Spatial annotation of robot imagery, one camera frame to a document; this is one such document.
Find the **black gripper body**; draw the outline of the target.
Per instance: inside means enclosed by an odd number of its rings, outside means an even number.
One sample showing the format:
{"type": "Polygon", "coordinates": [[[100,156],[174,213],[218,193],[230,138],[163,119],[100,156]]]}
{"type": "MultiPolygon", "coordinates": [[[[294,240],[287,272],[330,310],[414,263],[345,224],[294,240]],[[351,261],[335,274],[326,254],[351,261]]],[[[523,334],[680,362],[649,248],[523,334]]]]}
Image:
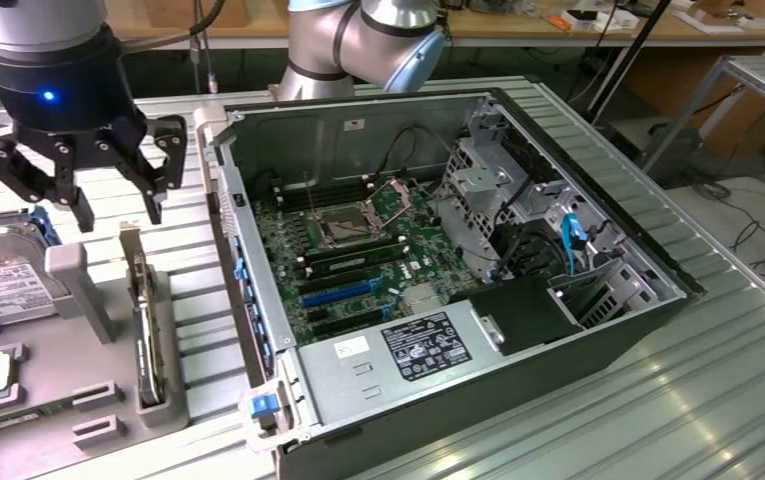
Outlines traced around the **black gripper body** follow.
{"type": "Polygon", "coordinates": [[[15,138],[28,146],[102,139],[131,151],[146,135],[123,73],[120,42],[106,24],[62,50],[0,49],[0,103],[15,138]]]}

